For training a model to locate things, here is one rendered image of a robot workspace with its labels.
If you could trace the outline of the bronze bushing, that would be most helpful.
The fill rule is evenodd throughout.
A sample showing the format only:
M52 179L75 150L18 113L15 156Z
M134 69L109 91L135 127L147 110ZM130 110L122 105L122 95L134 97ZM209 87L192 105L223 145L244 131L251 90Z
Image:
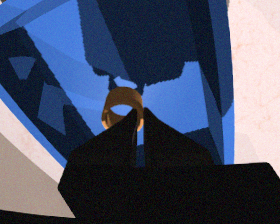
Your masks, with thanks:
M131 87L120 86L112 89L105 100L101 121L105 129L120 121L125 115L119 115L112 111L112 107L127 105L137 109L137 132L143 126L143 100L138 91Z

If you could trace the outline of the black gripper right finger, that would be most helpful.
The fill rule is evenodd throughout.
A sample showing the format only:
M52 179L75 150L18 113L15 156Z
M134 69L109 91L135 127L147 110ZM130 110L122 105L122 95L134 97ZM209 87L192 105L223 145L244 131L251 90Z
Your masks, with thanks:
M159 120L148 107L143 112L145 167L215 165L208 149Z

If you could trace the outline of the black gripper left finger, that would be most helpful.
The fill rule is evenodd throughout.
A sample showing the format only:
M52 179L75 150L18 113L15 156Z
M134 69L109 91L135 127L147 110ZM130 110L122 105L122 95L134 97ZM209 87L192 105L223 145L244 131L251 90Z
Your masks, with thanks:
M70 165L136 167L136 155L137 109L132 108L121 121L72 150L65 168Z

